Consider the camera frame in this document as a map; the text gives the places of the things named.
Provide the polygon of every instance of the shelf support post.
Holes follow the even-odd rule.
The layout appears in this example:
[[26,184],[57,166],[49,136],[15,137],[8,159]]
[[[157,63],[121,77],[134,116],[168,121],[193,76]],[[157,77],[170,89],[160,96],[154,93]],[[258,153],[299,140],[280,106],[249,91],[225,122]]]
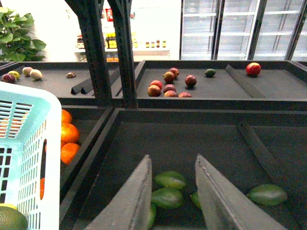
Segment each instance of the shelf support post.
[[132,0],[108,0],[113,13],[116,33],[119,70],[123,90],[123,106],[137,108],[137,95],[134,74],[134,61],[130,29],[130,12]]
[[93,90],[99,106],[112,105],[101,12],[97,0],[65,0],[78,16]]
[[225,0],[217,0],[211,60],[217,60],[224,14]]
[[253,60],[256,52],[257,42],[260,34],[260,29],[262,25],[262,20],[265,12],[265,8],[267,5],[267,0],[260,0],[259,8],[256,16],[255,27],[252,33],[252,39],[250,42],[250,47],[248,51],[248,60]]
[[307,16],[307,0],[304,0],[302,3],[302,7],[298,15],[296,24],[295,24],[295,28],[291,36],[291,40],[290,40],[286,55],[284,57],[285,60],[291,60],[293,57],[297,42],[299,40],[299,36],[302,32],[304,22],[306,20],[306,16]]

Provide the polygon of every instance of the refrigerator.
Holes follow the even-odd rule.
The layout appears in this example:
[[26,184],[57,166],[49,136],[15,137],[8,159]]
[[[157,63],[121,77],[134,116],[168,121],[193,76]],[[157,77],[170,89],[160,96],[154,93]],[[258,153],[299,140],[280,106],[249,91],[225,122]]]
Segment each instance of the refrigerator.
[[[257,41],[252,59],[284,60],[303,1],[184,0],[180,57],[182,60],[247,60]],[[259,33],[256,33],[261,9],[264,9],[262,24]],[[294,57],[307,54],[307,36],[304,33],[306,26]],[[217,55],[213,57],[216,37]]]

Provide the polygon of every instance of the bottle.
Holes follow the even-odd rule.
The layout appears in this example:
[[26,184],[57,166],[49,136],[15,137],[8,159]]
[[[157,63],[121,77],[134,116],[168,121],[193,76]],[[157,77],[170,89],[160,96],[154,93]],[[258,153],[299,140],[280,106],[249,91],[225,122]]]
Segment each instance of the bottle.
[[106,61],[107,61],[107,62],[114,62],[114,59],[113,59],[113,57],[111,56],[110,53],[108,53],[108,54],[106,55]]
[[116,45],[115,33],[111,33],[109,38],[109,49],[116,49],[116,48],[117,45]]
[[109,49],[110,45],[109,45],[109,34],[106,35],[106,48]]
[[114,55],[114,62],[118,62],[118,54],[117,53],[115,53],[115,55]]

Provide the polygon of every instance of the yellow fruit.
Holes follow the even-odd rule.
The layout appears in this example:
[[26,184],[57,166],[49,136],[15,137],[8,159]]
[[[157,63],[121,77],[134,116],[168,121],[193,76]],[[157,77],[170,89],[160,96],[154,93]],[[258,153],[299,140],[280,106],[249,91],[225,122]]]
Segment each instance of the yellow fruit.
[[16,80],[19,80],[20,74],[17,71],[12,70],[8,74],[13,75]]
[[4,204],[0,204],[0,206],[11,207],[11,208],[14,208],[15,210],[17,210],[17,207],[15,205],[12,205],[12,204],[4,203]]

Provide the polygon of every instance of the red fruit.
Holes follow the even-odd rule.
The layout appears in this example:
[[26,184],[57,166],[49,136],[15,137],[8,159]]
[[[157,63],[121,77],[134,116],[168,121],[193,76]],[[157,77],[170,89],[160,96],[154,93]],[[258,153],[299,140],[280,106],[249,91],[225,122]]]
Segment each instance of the red fruit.
[[158,97],[161,94],[159,86],[151,85],[148,87],[147,93],[150,97]]
[[164,97],[178,97],[178,94],[173,90],[169,90],[164,94]]
[[261,66],[256,62],[252,62],[246,67],[246,73],[248,75],[256,76],[260,73],[260,71],[261,71]]
[[162,88],[163,88],[163,84],[159,80],[152,81],[149,86],[152,86],[152,85],[158,86],[160,88],[160,90],[162,90]]
[[179,76],[179,70],[177,68],[175,68],[175,67],[170,68],[169,71],[174,74],[175,79]]
[[6,83],[14,84],[16,81],[16,78],[11,74],[6,73],[2,76],[2,81]]
[[172,85],[172,84],[166,85],[166,86],[164,87],[163,92],[166,93],[166,92],[169,91],[169,90],[172,90],[172,91],[175,91],[175,92],[176,92],[176,87],[175,87],[174,85]]
[[163,78],[167,84],[170,84],[175,80],[175,75],[173,72],[168,71],[163,75]]
[[189,92],[182,92],[179,97],[192,97],[192,95]]
[[193,88],[196,85],[197,80],[196,80],[196,77],[194,75],[188,75],[186,77],[185,82],[186,82],[186,85],[189,88]]

